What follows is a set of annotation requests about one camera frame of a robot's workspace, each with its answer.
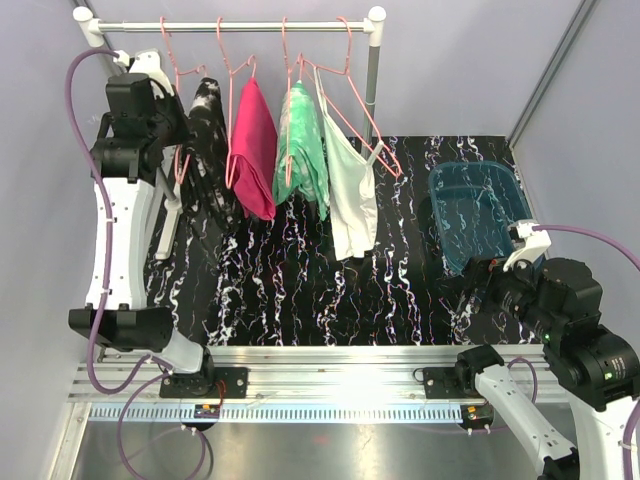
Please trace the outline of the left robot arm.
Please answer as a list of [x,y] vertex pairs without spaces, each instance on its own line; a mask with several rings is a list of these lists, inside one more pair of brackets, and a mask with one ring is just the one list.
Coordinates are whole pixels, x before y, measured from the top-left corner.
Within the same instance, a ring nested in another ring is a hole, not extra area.
[[124,73],[108,79],[109,109],[87,155],[97,206],[93,278],[84,306],[70,311],[72,330],[88,340],[90,382],[104,394],[94,361],[99,347],[139,351],[195,397],[213,392],[216,372],[202,345],[173,326],[168,308],[151,306],[144,287],[149,243],[146,223],[168,146],[187,138],[186,116],[175,87],[161,74]]

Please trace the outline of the black white tie-dye trousers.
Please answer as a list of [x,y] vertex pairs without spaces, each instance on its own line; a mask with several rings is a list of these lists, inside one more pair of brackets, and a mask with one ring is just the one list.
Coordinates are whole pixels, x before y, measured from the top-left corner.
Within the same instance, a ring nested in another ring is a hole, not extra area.
[[186,173],[180,187],[185,212],[205,215],[224,233],[238,230],[243,211],[226,186],[227,129],[218,82],[204,77],[196,89],[187,117],[190,137],[181,148]]

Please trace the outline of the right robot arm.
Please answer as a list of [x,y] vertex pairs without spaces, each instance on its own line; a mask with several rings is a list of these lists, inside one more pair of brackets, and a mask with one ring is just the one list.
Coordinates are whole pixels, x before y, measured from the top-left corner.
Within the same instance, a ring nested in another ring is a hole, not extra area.
[[540,479],[631,479],[639,470],[639,357],[601,324],[602,287],[582,262],[552,258],[535,267],[520,260],[471,259],[464,269],[463,306],[504,313],[541,342],[544,359],[564,389],[577,440],[571,442],[516,385],[497,350],[463,351],[456,389],[484,398],[518,440]]

